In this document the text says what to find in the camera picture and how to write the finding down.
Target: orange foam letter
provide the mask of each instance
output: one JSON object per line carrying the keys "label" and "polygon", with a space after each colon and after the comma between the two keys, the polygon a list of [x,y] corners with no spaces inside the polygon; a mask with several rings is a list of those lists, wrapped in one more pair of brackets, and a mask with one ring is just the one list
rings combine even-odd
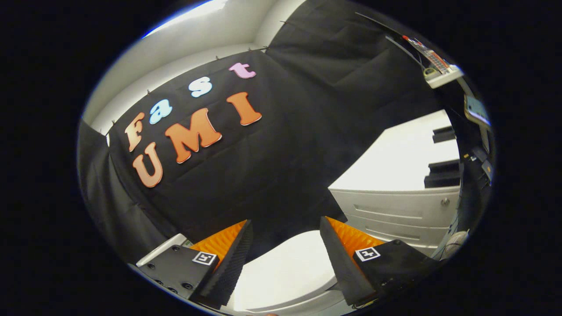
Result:
{"label": "orange foam letter", "polygon": [[162,175],[164,171],[162,169],[162,164],[160,163],[160,159],[158,159],[158,155],[156,154],[156,143],[152,142],[146,146],[144,149],[144,153],[148,155],[152,165],[154,166],[154,174],[148,175],[148,171],[146,171],[146,167],[143,160],[143,155],[138,155],[137,158],[133,161],[133,168],[137,170],[139,175],[140,181],[149,188],[155,187],[157,184],[160,183],[162,180]]}
{"label": "orange foam letter", "polygon": [[208,112],[208,109],[203,108],[193,113],[191,116],[190,129],[176,123],[166,130],[165,135],[170,137],[176,153],[178,154],[178,158],[176,159],[178,164],[185,162],[191,157],[191,152],[186,150],[184,145],[194,152],[198,152],[199,137],[201,137],[202,147],[213,145],[223,137],[223,135],[215,131],[211,125],[209,117],[207,117]]}
{"label": "orange foam letter", "polygon": [[140,121],[142,119],[144,119],[144,113],[140,112],[125,129],[125,134],[129,137],[129,152],[133,151],[141,141],[142,136],[137,135],[137,133],[142,131],[142,122]]}
{"label": "orange foam letter", "polygon": [[240,115],[240,124],[246,126],[261,119],[261,113],[254,111],[252,105],[248,102],[248,93],[239,92],[231,95],[226,99],[227,102],[232,103],[238,115]]}

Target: black cloth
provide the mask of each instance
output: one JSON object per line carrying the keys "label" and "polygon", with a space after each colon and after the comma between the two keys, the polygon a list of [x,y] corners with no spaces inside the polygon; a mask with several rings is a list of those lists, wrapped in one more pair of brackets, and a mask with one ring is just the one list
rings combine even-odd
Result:
{"label": "black cloth", "polygon": [[119,257],[136,262],[167,238],[117,179],[106,138],[82,120],[78,135],[78,178],[86,208]]}
{"label": "black cloth", "polygon": [[[386,128],[442,108],[419,65],[356,9],[347,2],[308,0],[265,54],[243,52],[187,71],[115,122],[110,156],[119,181],[164,236],[180,232],[198,242],[252,219],[250,261],[292,236],[318,229],[322,215],[345,222],[328,186]],[[249,64],[256,76],[242,79],[229,71],[237,62]],[[194,98],[187,87],[203,76],[213,88]],[[248,93],[261,120],[240,125],[226,101],[238,92]],[[162,99],[173,110],[152,125],[149,112]],[[191,115],[202,108],[223,138],[178,164],[164,132],[175,123],[189,128]],[[142,140],[129,152],[124,131],[140,112],[145,113]],[[151,142],[156,142],[164,176],[147,188],[132,163]],[[146,155],[144,164],[152,174]]]}

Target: drawer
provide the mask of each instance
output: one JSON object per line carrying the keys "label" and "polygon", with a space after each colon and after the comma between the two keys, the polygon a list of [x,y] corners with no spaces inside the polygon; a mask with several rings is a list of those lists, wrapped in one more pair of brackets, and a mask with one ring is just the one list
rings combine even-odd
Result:
{"label": "drawer", "polygon": [[[380,222],[448,228],[456,213],[459,191],[425,194],[332,191],[346,215]],[[442,205],[447,198],[449,203]]]}
{"label": "drawer", "polygon": [[385,242],[399,239],[426,255],[430,255],[437,249],[448,231],[448,227],[435,228],[397,225],[360,218],[349,214],[346,214],[346,217],[348,219],[346,224],[351,227],[357,228]]}

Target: black block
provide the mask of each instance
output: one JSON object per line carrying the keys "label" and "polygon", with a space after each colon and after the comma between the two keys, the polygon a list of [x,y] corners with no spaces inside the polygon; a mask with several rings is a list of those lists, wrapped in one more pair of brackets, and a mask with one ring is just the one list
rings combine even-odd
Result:
{"label": "black block", "polygon": [[429,164],[429,175],[424,179],[425,188],[451,187],[460,185],[460,160]]}
{"label": "black block", "polygon": [[353,259],[381,296],[392,295],[413,285],[437,268],[439,261],[400,240],[357,251]]}
{"label": "black block", "polygon": [[484,162],[486,161],[486,159],[488,159],[488,154],[484,151],[484,149],[480,147],[472,148],[472,152],[481,162]]}
{"label": "black block", "polygon": [[165,289],[186,299],[198,292],[219,263],[214,254],[172,246],[138,268]]}
{"label": "black block", "polygon": [[452,126],[435,129],[433,131],[433,143],[440,143],[455,139],[455,131]]}

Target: letter s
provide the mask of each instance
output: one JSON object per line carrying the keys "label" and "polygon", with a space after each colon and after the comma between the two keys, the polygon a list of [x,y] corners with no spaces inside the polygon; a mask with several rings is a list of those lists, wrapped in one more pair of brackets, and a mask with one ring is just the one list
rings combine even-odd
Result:
{"label": "letter s", "polygon": [[191,96],[194,98],[198,98],[203,94],[209,92],[212,89],[212,84],[210,83],[211,79],[209,77],[201,77],[199,79],[194,80],[189,84],[187,87],[191,93]]}

